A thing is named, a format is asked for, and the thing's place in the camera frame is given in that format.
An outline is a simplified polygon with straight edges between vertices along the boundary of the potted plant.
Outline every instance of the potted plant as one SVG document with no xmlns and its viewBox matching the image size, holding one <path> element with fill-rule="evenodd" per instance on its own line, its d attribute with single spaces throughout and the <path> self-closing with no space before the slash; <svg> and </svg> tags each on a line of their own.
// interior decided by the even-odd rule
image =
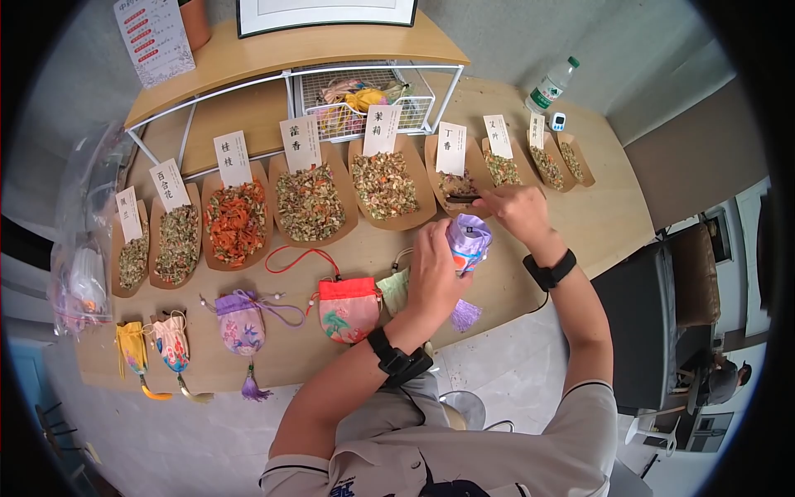
<svg viewBox="0 0 795 497">
<path fill-rule="evenodd" d="M 182 15 L 182 24 L 188 36 L 191 51 L 202 48 L 210 39 L 210 25 L 207 23 L 207 11 L 204 0 L 177 0 Z"/>
</svg>

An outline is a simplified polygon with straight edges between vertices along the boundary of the printed sign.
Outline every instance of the printed sign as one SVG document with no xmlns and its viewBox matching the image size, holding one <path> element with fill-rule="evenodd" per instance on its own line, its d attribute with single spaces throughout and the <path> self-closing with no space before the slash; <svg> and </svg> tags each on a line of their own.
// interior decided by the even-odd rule
<svg viewBox="0 0 795 497">
<path fill-rule="evenodd" d="M 467 127 L 439 123 L 439 143 L 436 145 L 436 171 L 463 176 L 467 155 Z"/>
<path fill-rule="evenodd" d="M 530 115 L 530 129 L 527 131 L 527 141 L 530 146 L 544 149 L 544 116 L 533 112 Z"/>
<path fill-rule="evenodd" d="M 177 0 L 119 0 L 113 4 L 124 46 L 144 88 L 196 68 Z"/>
<path fill-rule="evenodd" d="M 303 169 L 314 169 L 322 164 L 316 115 L 287 119 L 279 122 L 279 127 L 281 140 L 285 144 L 287 169 L 291 174 Z"/>
<path fill-rule="evenodd" d="M 166 162 L 154 166 L 149 170 L 149 174 L 152 175 L 152 181 L 157 187 L 157 193 L 160 194 L 160 200 L 163 201 L 166 212 L 171 212 L 183 205 L 190 205 L 191 199 L 188 197 L 188 191 L 185 190 L 180 169 L 176 167 L 174 159 L 168 159 Z"/>
<path fill-rule="evenodd" d="M 251 177 L 246 139 L 242 131 L 213 138 L 213 142 L 224 188 L 240 186 L 254 180 Z"/>
<path fill-rule="evenodd" d="M 367 124 L 364 127 L 364 148 L 362 155 L 372 157 L 379 152 L 395 151 L 395 138 L 398 135 L 398 122 L 403 107 L 399 105 L 371 105 L 367 111 Z"/>
<path fill-rule="evenodd" d="M 144 235 L 141 229 L 141 217 L 138 215 L 138 200 L 135 198 L 135 187 L 122 190 L 116 194 L 118 218 L 122 221 L 124 243 L 130 243 Z"/>
<path fill-rule="evenodd" d="M 510 148 L 510 137 L 508 136 L 508 126 L 502 114 L 484 115 L 483 122 L 486 123 L 486 132 L 489 135 L 489 147 L 494 155 L 499 155 L 506 159 L 514 158 L 514 151 Z"/>
</svg>

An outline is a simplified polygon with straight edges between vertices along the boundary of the white wire basket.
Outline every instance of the white wire basket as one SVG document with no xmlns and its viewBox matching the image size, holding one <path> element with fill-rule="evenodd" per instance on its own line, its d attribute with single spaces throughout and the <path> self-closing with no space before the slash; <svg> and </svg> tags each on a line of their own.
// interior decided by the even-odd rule
<svg viewBox="0 0 795 497">
<path fill-rule="evenodd" d="M 315 114 L 321 141 L 345 142 L 364 136 L 366 112 L 355 111 L 345 102 L 326 104 L 321 90 L 343 80 L 359 79 L 367 87 L 382 88 L 391 81 L 410 85 L 410 95 L 393 105 L 402 107 L 398 133 L 424 133 L 436 96 L 410 61 L 359 60 L 318 64 L 293 69 L 296 116 Z"/>
</svg>

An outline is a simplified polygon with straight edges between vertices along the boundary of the person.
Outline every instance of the person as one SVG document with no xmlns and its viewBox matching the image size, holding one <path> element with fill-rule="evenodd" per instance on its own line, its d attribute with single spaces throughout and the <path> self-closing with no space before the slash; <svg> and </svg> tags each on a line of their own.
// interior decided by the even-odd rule
<svg viewBox="0 0 795 497">
<path fill-rule="evenodd" d="M 537 267 L 568 257 L 537 188 L 502 186 L 473 204 L 524 243 Z M 431 338 L 473 281 L 471 272 L 456 275 L 444 235 L 450 223 L 417 233 L 408 304 L 383 328 L 407 355 Z M 570 356 L 560 404 L 542 434 L 449 428 L 434 377 L 426 372 L 401 389 L 379 390 L 389 375 L 363 340 L 290 402 L 259 481 L 265 495 L 606 495 L 618 444 L 607 317 L 578 266 L 549 294 Z"/>
<path fill-rule="evenodd" d="M 723 354 L 710 354 L 707 349 L 700 349 L 682 365 L 682 371 L 693 375 L 701 369 L 702 379 L 696 404 L 698 406 L 711 406 L 723 404 L 735 394 L 735 390 L 748 383 L 753 369 L 750 364 L 743 361 L 738 369 Z"/>
</svg>

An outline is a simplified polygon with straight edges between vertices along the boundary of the digital timer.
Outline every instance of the digital timer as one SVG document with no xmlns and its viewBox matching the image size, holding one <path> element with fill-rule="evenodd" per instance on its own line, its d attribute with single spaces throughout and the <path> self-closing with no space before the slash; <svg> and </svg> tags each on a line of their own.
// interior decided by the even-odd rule
<svg viewBox="0 0 795 497">
<path fill-rule="evenodd" d="M 563 126 L 566 124 L 566 114 L 563 112 L 556 112 L 549 120 L 549 128 L 552 131 L 563 131 Z"/>
</svg>

